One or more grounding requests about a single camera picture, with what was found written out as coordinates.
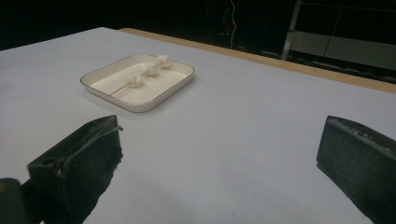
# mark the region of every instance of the white tray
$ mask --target white tray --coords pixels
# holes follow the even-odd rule
[[[90,93],[133,112],[145,112],[181,89],[192,79],[194,69],[186,64],[173,62],[162,68],[157,75],[143,76],[138,88],[119,87],[128,82],[128,76],[142,63],[154,63],[152,55],[133,55],[90,72],[80,80]]]

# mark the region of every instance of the tray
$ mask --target tray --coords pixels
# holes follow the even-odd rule
[[[143,63],[154,63],[155,60],[153,55],[133,55],[86,74],[80,82],[88,92],[110,103],[132,112],[145,112],[188,84],[194,73],[191,66],[173,62],[156,75],[143,76],[140,87],[125,87],[114,93],[128,83],[128,76]]]

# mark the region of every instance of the white tabletop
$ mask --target white tabletop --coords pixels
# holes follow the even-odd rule
[[[88,93],[85,74],[134,54],[194,67],[145,113]],[[107,28],[0,51],[0,171],[115,114],[124,157],[85,223],[371,223],[316,167],[328,115],[396,139],[395,94]]]

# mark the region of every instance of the dark background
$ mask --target dark background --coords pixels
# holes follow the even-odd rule
[[[237,25],[233,49],[280,58],[295,0],[233,0]],[[395,0],[304,0],[296,29],[321,35],[396,45]],[[206,44],[231,47],[233,5],[230,0],[0,1],[0,50],[16,48],[97,27],[135,28]],[[339,72],[345,62],[302,55],[311,63],[327,60]],[[395,71],[353,64],[351,75],[396,83]]]

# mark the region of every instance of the white table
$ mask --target white table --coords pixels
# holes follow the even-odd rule
[[[190,84],[145,113],[79,79],[134,54],[190,64]],[[328,115],[396,139],[394,93],[98,28],[0,51],[0,171],[115,114],[124,157],[85,223],[371,223],[316,167]]]

